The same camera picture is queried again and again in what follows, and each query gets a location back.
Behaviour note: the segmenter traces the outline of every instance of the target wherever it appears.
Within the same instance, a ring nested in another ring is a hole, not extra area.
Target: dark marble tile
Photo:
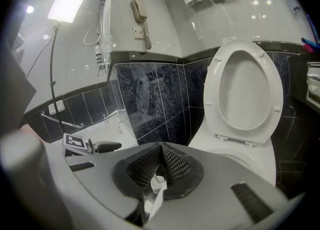
[[[271,136],[276,160],[291,160],[291,157],[288,158],[284,153],[284,143],[289,135],[293,121],[293,118],[281,117],[277,127],[275,128],[275,131]]]
[[[191,107],[204,107],[204,84],[208,66],[208,60],[201,60],[184,66],[189,105]]]
[[[187,145],[187,135],[184,112],[180,112],[176,117],[166,123],[171,143]]]
[[[51,137],[47,132],[46,126],[42,121],[40,112],[33,114],[31,117],[26,119],[30,127],[41,137],[45,142],[51,141]]]
[[[107,87],[100,88],[100,92],[101,92],[103,102],[108,114],[114,112],[118,108],[118,106],[117,106],[114,91],[111,86],[111,82]]]
[[[52,117],[54,119],[57,119],[57,115],[56,114],[50,115],[48,107],[43,109],[43,112],[47,116]],[[54,122],[54,121],[49,120],[49,119],[47,119],[45,117],[42,117],[42,120],[43,120],[43,122],[45,124],[45,127],[46,127],[46,129],[47,129],[47,131],[48,131],[48,133],[49,133],[49,135],[50,135],[52,140],[61,138],[63,136],[63,132],[62,132],[58,122]]]
[[[107,116],[100,89],[83,93],[83,97],[93,123],[103,120]]]
[[[123,110],[125,108],[124,103],[122,101],[121,92],[119,89],[118,81],[117,80],[111,80],[111,85],[113,88],[116,104],[119,108],[119,110]]]
[[[67,100],[71,116],[76,125],[83,123],[85,126],[89,126],[93,122],[91,121],[88,113],[84,97],[82,94],[68,98]]]
[[[288,57],[291,54],[273,53],[274,64],[279,72],[283,88],[282,116],[294,117],[296,106],[293,97],[289,95],[290,90],[290,67]]]
[[[193,138],[200,128],[205,115],[203,108],[190,107],[190,123],[191,123],[191,137]]]
[[[154,63],[116,65],[126,111],[137,139],[165,123]]]
[[[306,191],[304,176],[302,172],[281,172],[281,185],[281,189],[286,194],[288,199],[292,199]]]
[[[72,116],[71,116],[67,101],[64,100],[63,103],[64,103],[64,108],[65,109],[63,111],[59,112],[61,121],[74,124],[75,122],[72,119]],[[64,130],[65,130],[66,133],[69,133],[69,134],[71,134],[71,133],[73,133],[75,131],[79,131],[78,128],[70,127],[70,126],[67,126],[67,125],[64,126]]]
[[[175,64],[155,64],[165,119],[168,121],[183,111],[178,68]]]
[[[274,56],[271,52],[267,52],[266,53],[267,55],[269,55],[269,57],[271,58],[271,60],[274,62]]]
[[[189,143],[191,142],[190,108],[186,108],[183,113],[185,123],[185,138],[187,145],[189,145]]]
[[[150,142],[169,142],[166,123],[138,140],[139,145]]]
[[[281,172],[303,172],[306,163],[302,161],[279,161],[279,171]]]
[[[189,106],[189,101],[188,101],[188,90],[187,90],[187,80],[185,75],[185,69],[183,65],[177,65],[177,67],[178,67],[178,73],[179,73],[179,79],[180,79],[183,109],[186,109]]]

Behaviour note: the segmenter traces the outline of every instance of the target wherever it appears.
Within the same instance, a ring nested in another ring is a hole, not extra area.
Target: grab bar
[[[111,112],[106,118],[104,118],[103,120],[106,121],[108,120],[109,118],[111,118],[112,116],[114,116],[115,114],[118,114],[120,112],[125,112],[126,110],[125,109],[122,109],[122,110],[115,110],[113,112]]]
[[[40,115],[41,115],[42,117],[44,117],[44,118],[49,119],[49,120],[52,120],[52,121],[55,121],[55,122],[59,122],[59,121],[58,121],[57,119],[55,119],[55,118],[51,118],[51,117],[49,117],[49,116],[46,116],[46,114],[45,114],[44,111],[42,111],[42,112],[40,113]],[[74,128],[83,128],[83,127],[84,127],[84,124],[83,124],[83,123],[81,123],[80,126],[78,126],[78,125],[74,125],[74,124],[71,124],[71,123],[67,123],[67,122],[62,121],[62,124],[63,124],[63,125],[70,126],[70,127],[74,127]]]

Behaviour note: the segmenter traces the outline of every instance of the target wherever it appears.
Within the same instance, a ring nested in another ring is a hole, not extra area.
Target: toilet
[[[203,105],[203,122],[189,147],[229,157],[275,186],[271,135],[283,88],[267,53],[247,40],[222,45],[208,67]]]

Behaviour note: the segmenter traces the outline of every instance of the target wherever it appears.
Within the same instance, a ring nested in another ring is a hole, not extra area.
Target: cable
[[[50,57],[50,87],[51,87],[51,94],[52,94],[52,100],[53,100],[53,105],[54,105],[54,109],[56,112],[56,117],[58,118],[59,121],[59,125],[60,128],[62,130],[63,133],[65,133],[65,127],[62,124],[62,121],[60,119],[60,114],[58,111],[58,107],[57,107],[57,103],[56,103],[56,97],[55,97],[55,91],[54,91],[54,85],[56,84],[55,81],[53,81],[53,77],[52,77],[52,63],[53,63],[53,58],[54,58],[54,49],[55,49],[55,43],[56,43],[56,37],[57,37],[57,33],[60,27],[60,23],[58,23],[58,25],[55,27],[54,29],[54,38],[53,38],[53,43],[52,43],[52,48],[51,48],[51,57]]]
[[[144,34],[145,48],[150,50],[152,48],[152,43],[149,35],[148,23],[147,20],[142,22],[142,30]]]
[[[51,42],[51,40],[52,40],[52,39],[50,39],[50,40],[49,40],[49,42],[48,42],[48,43],[44,46],[44,48],[41,50],[40,54],[38,55],[38,57],[37,57],[37,58],[36,58],[36,60],[34,61],[34,63],[33,63],[33,65],[32,65],[32,67],[31,67],[31,69],[29,70],[28,75],[26,76],[26,78],[25,78],[25,79],[27,79],[27,78],[28,78],[28,76],[29,76],[29,74],[30,74],[30,72],[31,72],[32,68],[33,68],[33,67],[34,67],[34,65],[36,64],[37,60],[39,59],[39,57],[40,57],[40,55],[42,54],[42,52],[44,51],[44,49],[46,49],[46,47],[49,45],[49,43]]]

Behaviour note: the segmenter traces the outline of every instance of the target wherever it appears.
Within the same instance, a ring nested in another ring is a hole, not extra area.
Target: sticker
[[[237,39],[237,37],[224,38],[224,39],[222,39],[222,43],[225,44],[225,43],[227,43],[227,42],[229,42],[229,41],[231,41],[231,40],[236,40],[236,39]]]

